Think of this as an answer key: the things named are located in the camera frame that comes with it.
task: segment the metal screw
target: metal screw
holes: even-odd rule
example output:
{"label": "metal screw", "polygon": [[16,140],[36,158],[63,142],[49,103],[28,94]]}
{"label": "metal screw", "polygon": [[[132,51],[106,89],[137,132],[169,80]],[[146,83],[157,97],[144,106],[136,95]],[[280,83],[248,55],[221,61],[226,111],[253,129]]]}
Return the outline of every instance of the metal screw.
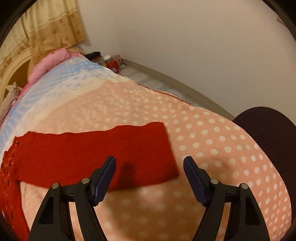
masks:
{"label": "metal screw", "polygon": [[245,183],[242,183],[242,184],[241,184],[241,187],[242,187],[243,189],[248,189],[248,188],[249,188],[249,186],[248,186],[247,184],[245,184]]}
{"label": "metal screw", "polygon": [[219,181],[218,181],[218,179],[216,179],[216,178],[212,178],[212,179],[211,179],[211,183],[212,183],[212,184],[218,184]]}
{"label": "metal screw", "polygon": [[89,178],[85,177],[85,178],[83,178],[83,179],[81,180],[81,182],[82,182],[83,184],[87,184],[87,183],[89,183]]}
{"label": "metal screw", "polygon": [[54,183],[54,184],[52,184],[52,188],[53,189],[56,189],[56,188],[58,188],[59,187],[59,184],[58,183]]}

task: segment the gray pillow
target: gray pillow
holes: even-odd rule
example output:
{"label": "gray pillow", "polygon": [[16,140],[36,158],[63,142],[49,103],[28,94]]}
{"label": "gray pillow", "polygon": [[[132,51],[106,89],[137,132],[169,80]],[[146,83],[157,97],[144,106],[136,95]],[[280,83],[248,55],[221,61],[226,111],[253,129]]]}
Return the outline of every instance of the gray pillow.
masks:
{"label": "gray pillow", "polygon": [[10,111],[11,106],[15,101],[17,101],[17,97],[19,96],[19,90],[17,88],[16,82],[13,82],[12,89],[8,92],[7,96],[3,100],[0,106],[0,124],[3,122],[5,116]]}

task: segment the yellow curtain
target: yellow curtain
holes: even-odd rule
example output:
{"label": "yellow curtain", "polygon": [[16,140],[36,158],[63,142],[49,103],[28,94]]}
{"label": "yellow curtain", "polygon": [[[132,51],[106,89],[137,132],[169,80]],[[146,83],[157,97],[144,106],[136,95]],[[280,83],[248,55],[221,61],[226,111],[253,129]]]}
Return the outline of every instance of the yellow curtain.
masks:
{"label": "yellow curtain", "polygon": [[0,48],[0,77],[12,59],[28,47],[36,65],[53,50],[84,39],[76,0],[38,0],[20,17]]}

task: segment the wooden headboard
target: wooden headboard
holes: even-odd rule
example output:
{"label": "wooden headboard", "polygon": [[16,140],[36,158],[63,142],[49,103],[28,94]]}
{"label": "wooden headboard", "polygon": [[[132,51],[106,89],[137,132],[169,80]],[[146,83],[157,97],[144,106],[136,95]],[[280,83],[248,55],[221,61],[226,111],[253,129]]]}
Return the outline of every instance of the wooden headboard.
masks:
{"label": "wooden headboard", "polygon": [[[84,54],[83,51],[75,46],[68,48],[70,52],[80,52]],[[5,70],[3,77],[0,81],[0,104],[6,97],[8,90],[7,85],[12,85],[15,81],[17,86],[23,88],[28,82],[28,76],[33,70],[33,64],[31,62],[30,48],[27,48],[21,52],[8,66]]]}

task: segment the blue gripper pad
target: blue gripper pad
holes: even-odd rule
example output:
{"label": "blue gripper pad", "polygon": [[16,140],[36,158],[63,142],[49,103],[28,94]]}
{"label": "blue gripper pad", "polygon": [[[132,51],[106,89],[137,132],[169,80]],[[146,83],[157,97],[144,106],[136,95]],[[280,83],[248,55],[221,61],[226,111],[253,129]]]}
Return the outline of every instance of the blue gripper pad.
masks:
{"label": "blue gripper pad", "polygon": [[183,162],[183,169],[189,181],[195,198],[204,207],[211,200],[210,180],[211,178],[204,169],[200,169],[191,156],[187,156]]}
{"label": "blue gripper pad", "polygon": [[97,206],[99,202],[102,202],[113,175],[116,170],[116,160],[113,156],[109,156],[101,168],[96,169],[90,179],[91,187],[90,192],[93,196],[93,205]]}

